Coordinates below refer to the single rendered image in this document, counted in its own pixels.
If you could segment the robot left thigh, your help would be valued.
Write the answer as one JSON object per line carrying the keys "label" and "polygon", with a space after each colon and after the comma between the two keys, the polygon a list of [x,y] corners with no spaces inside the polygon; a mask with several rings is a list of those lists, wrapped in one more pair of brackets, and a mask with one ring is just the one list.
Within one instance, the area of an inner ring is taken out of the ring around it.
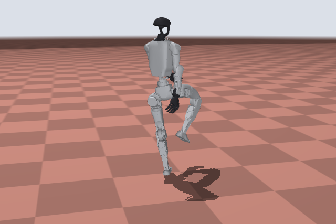
{"label": "robot left thigh", "polygon": [[162,141],[167,138],[167,133],[164,128],[162,103],[157,99],[156,92],[148,97],[148,105],[151,107],[151,113],[155,121],[158,138]]}

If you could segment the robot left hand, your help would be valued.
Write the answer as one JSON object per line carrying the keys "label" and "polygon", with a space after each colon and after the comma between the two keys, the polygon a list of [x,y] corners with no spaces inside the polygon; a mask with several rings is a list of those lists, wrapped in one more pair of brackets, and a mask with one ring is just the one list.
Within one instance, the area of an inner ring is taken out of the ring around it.
{"label": "robot left hand", "polygon": [[[173,75],[174,75],[174,74],[175,74],[175,73],[172,72],[171,76],[166,76],[166,77],[168,77],[171,81],[174,82],[174,78],[173,78]],[[183,78],[182,78],[182,79],[183,79]]]}

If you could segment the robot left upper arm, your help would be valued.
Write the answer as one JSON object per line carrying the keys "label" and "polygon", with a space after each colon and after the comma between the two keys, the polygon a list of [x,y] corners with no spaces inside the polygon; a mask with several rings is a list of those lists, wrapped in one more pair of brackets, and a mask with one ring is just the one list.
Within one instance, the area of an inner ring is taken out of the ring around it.
{"label": "robot left upper arm", "polygon": [[[150,42],[149,42],[150,43]],[[147,43],[146,45],[144,45],[144,50],[147,53],[148,59],[149,59],[149,43]]]}

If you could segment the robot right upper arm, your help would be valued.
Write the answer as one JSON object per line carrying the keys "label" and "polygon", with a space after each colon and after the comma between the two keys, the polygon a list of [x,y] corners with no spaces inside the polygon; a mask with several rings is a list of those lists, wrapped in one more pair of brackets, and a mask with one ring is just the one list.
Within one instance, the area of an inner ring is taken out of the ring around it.
{"label": "robot right upper arm", "polygon": [[172,54],[172,64],[173,64],[173,72],[176,73],[177,66],[180,65],[180,50],[181,46],[174,42],[169,42],[169,50]]}

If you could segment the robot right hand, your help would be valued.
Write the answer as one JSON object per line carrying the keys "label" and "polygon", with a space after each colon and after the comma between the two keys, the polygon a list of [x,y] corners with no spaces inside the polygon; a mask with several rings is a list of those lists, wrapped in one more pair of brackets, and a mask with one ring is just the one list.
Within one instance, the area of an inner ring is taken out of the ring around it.
{"label": "robot right hand", "polygon": [[176,94],[176,88],[174,88],[172,96],[173,96],[173,98],[171,99],[169,106],[165,109],[165,110],[167,110],[167,109],[170,108],[169,110],[167,110],[167,112],[170,111],[169,113],[174,113],[179,108],[179,99],[178,98],[180,97],[180,95]]}

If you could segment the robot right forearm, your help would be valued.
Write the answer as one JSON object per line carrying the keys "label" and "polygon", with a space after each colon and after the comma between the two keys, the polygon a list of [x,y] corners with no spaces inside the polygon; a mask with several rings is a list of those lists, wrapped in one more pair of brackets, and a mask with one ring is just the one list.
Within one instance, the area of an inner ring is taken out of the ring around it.
{"label": "robot right forearm", "polygon": [[176,69],[176,73],[173,75],[174,78],[174,85],[173,87],[176,88],[176,94],[181,94],[181,88],[182,88],[182,74],[183,74],[183,66],[178,65]]}

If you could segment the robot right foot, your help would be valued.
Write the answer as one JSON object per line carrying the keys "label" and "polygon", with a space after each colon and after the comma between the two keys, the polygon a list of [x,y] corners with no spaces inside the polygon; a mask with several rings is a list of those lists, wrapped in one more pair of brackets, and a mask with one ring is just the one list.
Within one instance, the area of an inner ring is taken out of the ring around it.
{"label": "robot right foot", "polygon": [[179,137],[181,140],[185,141],[185,142],[190,142],[190,140],[188,139],[187,135],[183,133],[183,131],[178,131],[176,133],[176,136]]}

